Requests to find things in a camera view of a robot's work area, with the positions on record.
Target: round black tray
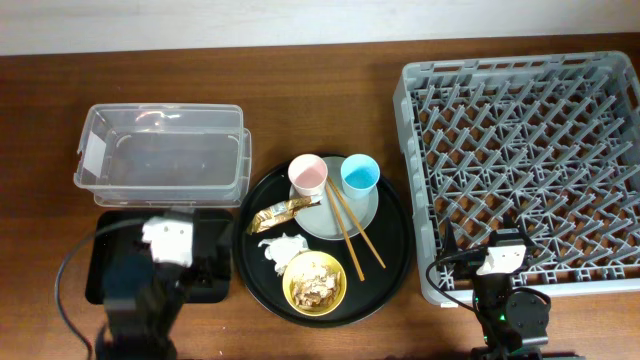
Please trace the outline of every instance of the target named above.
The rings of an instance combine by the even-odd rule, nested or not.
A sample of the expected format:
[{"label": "round black tray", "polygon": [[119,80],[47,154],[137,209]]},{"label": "round black tray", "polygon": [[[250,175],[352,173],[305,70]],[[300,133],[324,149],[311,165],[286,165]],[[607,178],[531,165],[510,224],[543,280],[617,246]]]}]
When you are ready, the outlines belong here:
[{"label": "round black tray", "polygon": [[[402,285],[411,264],[415,238],[411,221],[396,192],[384,177],[378,182],[379,205],[376,216],[365,229],[387,268],[383,269],[361,235],[351,238],[355,253],[364,272],[360,282],[344,240],[329,241],[304,231],[295,220],[267,231],[247,235],[245,232],[253,216],[260,210],[289,198],[291,183],[287,176],[289,162],[273,169],[256,185],[243,201],[240,217],[234,229],[233,257],[247,288],[264,307],[293,323],[310,327],[332,327],[363,319],[393,297]],[[264,257],[263,239],[302,234],[311,250],[334,256],[344,267],[347,293],[333,312],[321,317],[309,317],[295,311],[282,293],[282,277],[277,276],[275,263]]]}]

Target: yellow bowl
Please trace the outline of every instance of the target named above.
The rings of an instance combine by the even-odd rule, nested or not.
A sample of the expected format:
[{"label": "yellow bowl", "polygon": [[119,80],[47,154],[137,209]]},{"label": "yellow bowl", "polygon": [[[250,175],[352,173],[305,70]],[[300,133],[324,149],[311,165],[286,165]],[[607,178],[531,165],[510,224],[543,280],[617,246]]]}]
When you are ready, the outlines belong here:
[{"label": "yellow bowl", "polygon": [[[293,301],[293,296],[291,295],[293,292],[293,279],[302,274],[305,268],[309,266],[311,263],[316,263],[316,265],[320,266],[328,266],[334,272],[340,272],[340,292],[338,296],[336,296],[333,303],[324,307],[317,307],[312,311],[304,310],[296,306]],[[342,265],[336,260],[333,256],[323,253],[321,251],[307,251],[304,252],[289,262],[287,265],[287,269],[284,271],[284,276],[282,277],[282,291],[284,292],[284,297],[287,299],[287,302],[291,307],[296,309],[297,312],[307,315],[307,316],[322,316],[326,315],[335,308],[340,305],[342,299],[344,299],[344,295],[347,293],[347,276],[344,273],[344,269]]]}]

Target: black tray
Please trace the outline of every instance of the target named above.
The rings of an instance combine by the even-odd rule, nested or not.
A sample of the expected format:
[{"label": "black tray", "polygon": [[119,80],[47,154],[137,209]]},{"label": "black tray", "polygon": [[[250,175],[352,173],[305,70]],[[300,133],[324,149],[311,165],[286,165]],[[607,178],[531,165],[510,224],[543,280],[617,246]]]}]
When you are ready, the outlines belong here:
[{"label": "black tray", "polygon": [[[295,220],[280,224],[262,233],[247,235],[245,230],[256,212],[289,198],[291,183],[287,176],[289,162],[273,169],[245,198],[233,234],[233,258],[238,272],[253,296],[274,314],[293,323],[310,327],[333,327],[349,324],[371,315],[393,297],[409,270],[415,238],[411,221],[396,192],[384,177],[378,182],[379,205],[376,216],[365,229],[382,260],[383,269],[362,239],[351,238],[364,272],[360,282],[344,240],[329,241],[304,231]],[[295,311],[282,293],[282,277],[278,277],[275,263],[264,257],[263,239],[302,234],[311,250],[334,256],[344,267],[347,293],[333,312],[321,317],[309,317]]]},{"label": "black tray", "polygon": [[[129,219],[151,219],[163,216],[162,210],[112,210],[100,216],[96,228]],[[229,293],[231,279],[232,215],[224,210],[200,210],[194,215],[194,264],[203,266],[208,274],[196,279],[187,303],[217,303]],[[151,259],[148,247],[141,244],[142,225],[129,226],[97,237],[94,240],[85,297],[91,304],[102,304],[102,276],[118,258],[142,254]]]}]

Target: wooden table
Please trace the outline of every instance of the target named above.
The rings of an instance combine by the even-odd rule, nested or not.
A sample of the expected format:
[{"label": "wooden table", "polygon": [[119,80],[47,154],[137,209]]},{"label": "wooden table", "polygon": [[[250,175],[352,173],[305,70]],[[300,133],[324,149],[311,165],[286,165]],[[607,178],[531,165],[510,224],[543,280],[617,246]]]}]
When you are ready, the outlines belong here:
[{"label": "wooden table", "polygon": [[[391,102],[404,64],[596,50],[624,51],[640,70],[640,34],[0,58],[0,358],[84,356],[56,312],[53,282],[64,254],[105,211],[72,181],[91,105],[237,104],[253,134],[252,184],[302,152],[364,152],[410,209]],[[105,315],[83,295],[90,251],[70,264],[63,300],[93,339]],[[555,299],[545,349],[640,358],[639,300]],[[472,313],[424,300],[415,266],[381,311],[325,330],[269,313],[234,276],[224,302],[186,306],[172,338],[182,359],[443,359],[483,344]]]}]

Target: white robot part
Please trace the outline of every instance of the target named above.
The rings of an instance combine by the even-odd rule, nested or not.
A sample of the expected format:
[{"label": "white robot part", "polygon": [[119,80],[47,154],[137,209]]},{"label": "white robot part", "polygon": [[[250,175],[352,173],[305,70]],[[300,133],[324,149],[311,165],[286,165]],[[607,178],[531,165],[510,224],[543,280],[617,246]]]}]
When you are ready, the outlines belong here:
[{"label": "white robot part", "polygon": [[522,266],[527,251],[524,245],[496,246],[488,248],[484,264],[476,271],[478,275],[510,274]]},{"label": "white robot part", "polygon": [[193,263],[193,223],[153,217],[142,227],[142,241],[150,244],[156,263],[190,267]]}]

